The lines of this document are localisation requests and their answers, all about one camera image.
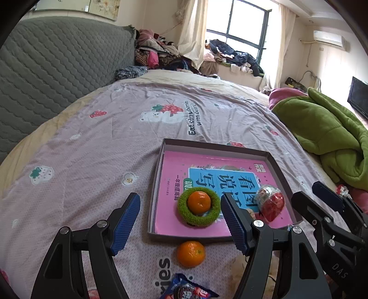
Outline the red egg toy in box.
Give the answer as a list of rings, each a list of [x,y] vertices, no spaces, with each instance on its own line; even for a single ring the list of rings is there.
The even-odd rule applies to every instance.
[[[280,215],[285,206],[282,192],[272,185],[262,185],[254,197],[258,209],[267,222],[272,222]]]

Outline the cream curtain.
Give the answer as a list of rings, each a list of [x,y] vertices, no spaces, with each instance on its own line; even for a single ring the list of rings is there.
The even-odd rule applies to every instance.
[[[208,0],[179,1],[176,19],[181,24],[178,51],[199,69],[203,63]]]
[[[282,70],[291,35],[296,21],[296,14],[283,4],[271,11],[266,31],[266,53],[262,55],[261,67],[264,77],[259,90],[268,93],[281,86]]]

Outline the clothes pile by headboard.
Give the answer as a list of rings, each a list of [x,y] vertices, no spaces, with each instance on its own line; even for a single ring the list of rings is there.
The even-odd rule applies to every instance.
[[[134,65],[115,71],[115,80],[141,77],[149,70],[189,71],[200,74],[193,62],[182,56],[177,46],[150,29],[136,30]]]

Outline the cream curtain right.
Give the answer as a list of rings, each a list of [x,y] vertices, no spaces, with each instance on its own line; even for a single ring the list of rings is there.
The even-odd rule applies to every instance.
[[[259,90],[268,93],[281,86],[282,70],[291,35],[296,21],[296,14],[283,4],[271,11],[266,31],[266,53],[262,55],[261,67],[264,77]]]

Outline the grey shallow cardboard box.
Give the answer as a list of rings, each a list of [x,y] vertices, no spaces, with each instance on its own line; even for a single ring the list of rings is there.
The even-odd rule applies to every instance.
[[[302,216],[290,203],[293,192],[270,153],[232,144],[165,138],[153,180],[148,234],[163,242],[230,242],[223,216],[208,227],[189,225],[178,213],[178,198],[191,187],[206,187],[218,196],[230,193],[239,208],[252,209],[261,219],[254,196],[266,184],[277,187],[285,197],[282,212],[270,226],[284,228],[300,223]]]

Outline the grey quilted headboard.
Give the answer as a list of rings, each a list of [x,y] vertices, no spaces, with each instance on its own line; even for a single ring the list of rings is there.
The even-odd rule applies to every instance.
[[[79,17],[22,20],[1,47],[1,159],[134,64],[136,30]]]

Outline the floral wall panel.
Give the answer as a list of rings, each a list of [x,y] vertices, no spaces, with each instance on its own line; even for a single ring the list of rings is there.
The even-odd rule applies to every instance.
[[[40,0],[35,10],[79,11],[116,20],[119,7],[119,0]]]

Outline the pink pillow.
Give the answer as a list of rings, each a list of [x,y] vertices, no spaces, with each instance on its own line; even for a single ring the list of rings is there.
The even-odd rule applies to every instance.
[[[306,95],[307,95],[306,93],[301,92],[298,89],[292,89],[289,87],[274,89],[269,96],[269,109],[272,110],[281,100],[290,97],[299,97]]]

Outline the red candy wrapper toy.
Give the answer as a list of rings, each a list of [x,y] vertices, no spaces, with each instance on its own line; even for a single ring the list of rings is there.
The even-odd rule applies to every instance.
[[[349,193],[348,187],[343,184],[340,184],[336,188],[336,194],[338,194],[341,198],[352,200],[352,196]]]

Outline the dark framed window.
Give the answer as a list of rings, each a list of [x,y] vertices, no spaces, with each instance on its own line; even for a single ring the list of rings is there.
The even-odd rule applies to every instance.
[[[210,0],[205,39],[220,40],[260,62],[266,50],[268,21],[277,10],[274,1]]]

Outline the green fleece blanket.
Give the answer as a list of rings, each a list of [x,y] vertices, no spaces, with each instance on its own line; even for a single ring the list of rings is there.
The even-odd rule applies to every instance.
[[[367,190],[367,129],[353,112],[312,87],[307,95],[281,100],[272,112],[305,151],[319,156],[334,183]]]

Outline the cream curtain left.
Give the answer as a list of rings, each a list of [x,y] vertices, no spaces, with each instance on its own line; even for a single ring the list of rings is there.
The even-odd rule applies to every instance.
[[[179,1],[176,19],[181,24],[178,51],[199,69],[203,63],[208,0]]]

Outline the black television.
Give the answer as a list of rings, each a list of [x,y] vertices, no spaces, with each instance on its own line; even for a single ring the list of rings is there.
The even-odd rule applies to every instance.
[[[353,77],[348,96],[348,103],[365,119],[368,118],[368,84]]]

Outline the clothes pile on windowsill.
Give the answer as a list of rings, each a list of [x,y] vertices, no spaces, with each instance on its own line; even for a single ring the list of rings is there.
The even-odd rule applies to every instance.
[[[227,43],[218,39],[206,40],[205,49],[211,53],[213,60],[229,67],[236,65],[240,70],[251,72],[254,77],[263,77],[265,72],[257,60],[248,52],[234,50]]]

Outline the blue cookie snack packet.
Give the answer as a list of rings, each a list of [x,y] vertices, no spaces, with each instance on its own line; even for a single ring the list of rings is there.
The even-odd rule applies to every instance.
[[[219,294],[189,280],[184,274],[176,273],[160,299],[209,299]]]

